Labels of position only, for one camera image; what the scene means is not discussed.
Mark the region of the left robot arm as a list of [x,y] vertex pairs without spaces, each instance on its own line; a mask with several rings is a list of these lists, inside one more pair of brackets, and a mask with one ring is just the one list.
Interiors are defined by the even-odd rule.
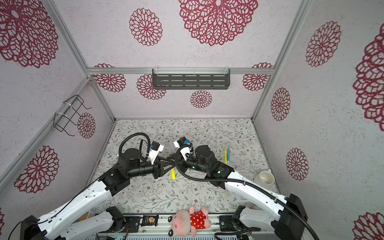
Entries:
[[21,223],[21,240],[82,240],[104,231],[123,230],[124,215],[116,207],[85,221],[77,219],[99,203],[110,200],[125,189],[132,178],[153,175],[156,179],[175,167],[174,159],[157,156],[144,158],[138,149],[119,154],[118,162],[92,184],[59,208],[36,218],[29,216]]

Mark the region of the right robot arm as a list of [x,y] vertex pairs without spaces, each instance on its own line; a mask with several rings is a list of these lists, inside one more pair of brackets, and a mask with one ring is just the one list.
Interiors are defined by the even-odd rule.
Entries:
[[232,167],[218,161],[207,145],[197,147],[194,153],[190,153],[188,145],[183,145],[168,159],[185,178],[210,183],[260,208],[257,211],[239,206],[232,220],[237,228],[274,232],[280,240],[302,238],[308,216],[297,196],[286,197],[251,182]]

